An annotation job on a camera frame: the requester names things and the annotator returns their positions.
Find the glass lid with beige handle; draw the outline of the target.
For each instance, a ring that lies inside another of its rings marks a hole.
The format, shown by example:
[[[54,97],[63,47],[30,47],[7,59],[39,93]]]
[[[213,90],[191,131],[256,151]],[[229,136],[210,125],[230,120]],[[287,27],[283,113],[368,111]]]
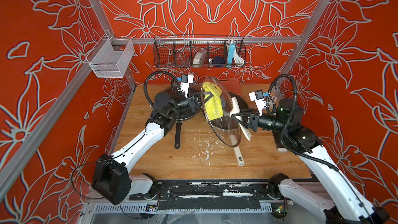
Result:
[[[222,143],[235,148],[240,145],[242,138],[251,140],[252,134],[242,124],[238,98],[231,96],[218,79],[204,79],[201,86],[201,102],[207,123]]]

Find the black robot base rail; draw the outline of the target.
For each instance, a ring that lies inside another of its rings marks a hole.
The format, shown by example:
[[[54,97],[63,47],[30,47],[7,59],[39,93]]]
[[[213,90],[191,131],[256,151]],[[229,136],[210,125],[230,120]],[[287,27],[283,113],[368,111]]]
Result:
[[[293,202],[278,197],[267,179],[159,180],[152,193],[137,194],[128,200],[154,201],[161,210],[254,210],[273,212],[288,209]]]

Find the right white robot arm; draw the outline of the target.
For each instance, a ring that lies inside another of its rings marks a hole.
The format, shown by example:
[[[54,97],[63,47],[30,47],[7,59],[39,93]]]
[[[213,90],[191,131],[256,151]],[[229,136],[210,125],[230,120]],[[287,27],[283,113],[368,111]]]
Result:
[[[384,224],[390,216],[382,207],[368,201],[341,172],[323,146],[321,139],[301,124],[304,110],[292,99],[282,99],[274,105],[275,113],[263,112],[269,103],[253,100],[257,113],[249,115],[246,127],[271,131],[277,145],[299,156],[327,191],[330,200],[298,186],[288,176],[273,177],[277,193],[289,198],[318,216],[326,224]]]

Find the yellow microfiber cloth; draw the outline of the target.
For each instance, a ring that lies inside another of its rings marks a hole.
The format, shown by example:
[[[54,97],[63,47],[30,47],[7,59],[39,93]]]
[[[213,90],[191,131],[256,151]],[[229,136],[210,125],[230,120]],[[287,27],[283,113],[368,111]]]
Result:
[[[220,98],[222,95],[221,88],[214,83],[204,82],[202,84],[202,89],[204,89],[204,92],[210,93],[204,95],[204,99],[206,100],[204,106],[208,120],[212,121],[222,118],[223,108]]]

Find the glass pot lid black knob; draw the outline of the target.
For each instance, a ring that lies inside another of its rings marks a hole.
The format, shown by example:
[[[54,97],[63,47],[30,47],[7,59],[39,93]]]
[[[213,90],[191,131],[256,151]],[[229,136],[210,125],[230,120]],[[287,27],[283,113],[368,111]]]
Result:
[[[167,88],[164,92],[171,96],[171,99],[175,101],[178,107],[177,121],[185,121],[194,117],[202,108],[202,103],[200,99],[201,92],[195,90],[191,86],[188,90],[188,97],[184,96],[184,92],[180,96],[176,96],[173,93],[172,88]]]

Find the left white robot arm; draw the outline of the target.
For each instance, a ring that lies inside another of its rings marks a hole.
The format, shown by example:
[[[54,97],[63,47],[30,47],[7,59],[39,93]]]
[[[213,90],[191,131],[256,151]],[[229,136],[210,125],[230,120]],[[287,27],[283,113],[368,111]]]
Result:
[[[130,177],[130,172],[149,148],[182,119],[182,114],[196,114],[202,103],[198,91],[193,91],[190,97],[174,99],[162,91],[155,96],[151,106],[152,112],[143,131],[121,149],[111,155],[103,154],[96,161],[92,188],[113,205],[120,204],[129,195],[152,191],[153,178],[144,174]]]

